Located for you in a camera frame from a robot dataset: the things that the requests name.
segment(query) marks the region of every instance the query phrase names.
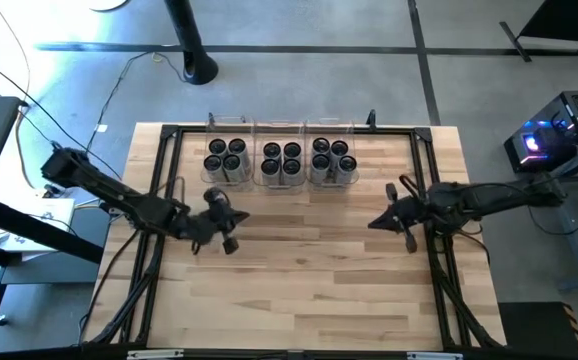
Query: wooden tabletop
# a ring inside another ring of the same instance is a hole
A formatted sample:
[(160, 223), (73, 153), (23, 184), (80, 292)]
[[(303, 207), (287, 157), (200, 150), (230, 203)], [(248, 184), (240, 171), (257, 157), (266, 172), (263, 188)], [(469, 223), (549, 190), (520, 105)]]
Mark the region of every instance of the wooden tabletop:
[[(123, 181), (139, 191), (149, 189), (161, 125), (136, 125)], [(468, 182), (457, 129), (432, 127), (432, 133), (441, 179)], [(270, 195), (259, 187), (228, 192), (234, 208), (251, 213), (235, 232), (240, 249), (228, 256), (221, 241), (214, 241), (194, 256), (189, 242), (167, 239), (148, 346), (440, 350), (420, 226), (412, 228), (418, 239), (415, 254), (407, 253), (403, 236), (367, 229), (387, 206), (386, 183), (396, 183), (405, 195), (397, 178), (413, 177), (409, 146), (405, 136), (357, 136), (360, 179), (343, 193), (313, 192), (307, 184), (293, 195)], [(178, 174), (185, 178), (184, 201), (194, 212), (207, 207), (202, 193), (210, 185), (200, 178), (204, 147), (204, 135), (184, 136)], [(178, 184), (174, 196), (180, 190)], [(113, 224), (99, 277), (131, 233), (124, 220)], [(125, 299), (137, 243), (112, 269), (86, 338), (99, 333)], [(504, 343), (484, 252), (456, 236), (455, 256), (465, 302)], [(142, 303), (138, 308), (134, 336)], [(458, 340), (452, 307), (448, 313)]]

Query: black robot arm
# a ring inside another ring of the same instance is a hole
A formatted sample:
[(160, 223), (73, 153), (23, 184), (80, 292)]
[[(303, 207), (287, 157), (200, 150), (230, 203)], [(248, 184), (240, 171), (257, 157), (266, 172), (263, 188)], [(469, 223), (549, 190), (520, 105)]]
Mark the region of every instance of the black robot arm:
[(520, 206), (556, 207), (566, 194), (560, 183), (549, 174), (538, 174), (528, 180), (508, 183), (459, 184), (440, 182), (431, 185), (427, 195), (421, 197), (409, 177), (400, 176), (400, 182), (411, 195), (398, 199), (394, 184), (387, 184), (387, 197), (391, 204), (369, 228), (404, 232), (407, 249), (415, 252), (416, 241), (409, 227), (431, 221), (441, 235), (453, 235), (469, 220)]
[(235, 252), (238, 243), (230, 233), (249, 217), (246, 212), (234, 210), (226, 194), (218, 188), (210, 188), (204, 194), (208, 210), (190, 215), (189, 206), (180, 201), (163, 199), (156, 194), (141, 194), (100, 172), (89, 162), (84, 151), (62, 148), (57, 144), (42, 166), (42, 176), (65, 188), (87, 190), (104, 201), (103, 210), (123, 212), (138, 230), (192, 240), (194, 253), (218, 232), (223, 235), (225, 252)]

